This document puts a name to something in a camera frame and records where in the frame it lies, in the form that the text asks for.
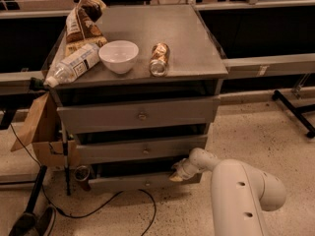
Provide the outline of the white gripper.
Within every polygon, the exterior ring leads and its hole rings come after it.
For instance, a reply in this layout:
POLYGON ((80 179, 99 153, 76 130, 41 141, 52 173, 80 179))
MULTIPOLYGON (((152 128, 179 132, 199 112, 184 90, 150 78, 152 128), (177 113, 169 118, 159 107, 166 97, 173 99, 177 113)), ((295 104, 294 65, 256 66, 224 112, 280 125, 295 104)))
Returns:
POLYGON ((188 158, 180 160, 175 166, 176 172, 169 176, 172 182, 182 182, 194 177, 200 172, 200 169, 194 165, 188 158))

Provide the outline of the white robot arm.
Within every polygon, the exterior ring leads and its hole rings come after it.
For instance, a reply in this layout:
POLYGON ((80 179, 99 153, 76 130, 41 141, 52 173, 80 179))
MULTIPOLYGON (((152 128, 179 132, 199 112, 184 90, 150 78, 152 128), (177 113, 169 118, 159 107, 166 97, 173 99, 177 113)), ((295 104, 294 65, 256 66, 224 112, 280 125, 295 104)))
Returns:
POLYGON ((202 148, 173 165, 173 182, 210 171, 215 236, 269 236, 264 213, 281 208, 284 183, 276 176, 235 159, 219 159, 202 148))

